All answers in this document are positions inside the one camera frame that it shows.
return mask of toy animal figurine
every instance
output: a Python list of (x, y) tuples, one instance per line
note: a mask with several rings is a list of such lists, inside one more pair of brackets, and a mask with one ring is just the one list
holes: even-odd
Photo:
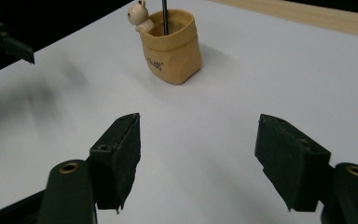
[(145, 0), (139, 0), (129, 8), (128, 19), (132, 25), (136, 25), (137, 32), (141, 30), (148, 32), (154, 28), (154, 23), (149, 19)]

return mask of table surface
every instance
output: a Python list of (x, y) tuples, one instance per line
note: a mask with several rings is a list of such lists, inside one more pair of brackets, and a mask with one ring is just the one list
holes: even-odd
[[(141, 115), (142, 158), (124, 210), (99, 223), (320, 223), (288, 212), (255, 157), (260, 114), (286, 119), (358, 163), (358, 36), (204, 0), (203, 66), (185, 84), (154, 76), (129, 5), (0, 70), (0, 208), (44, 189), (62, 161), (84, 160), (123, 115)], [(161, 10), (148, 1), (150, 13)]]

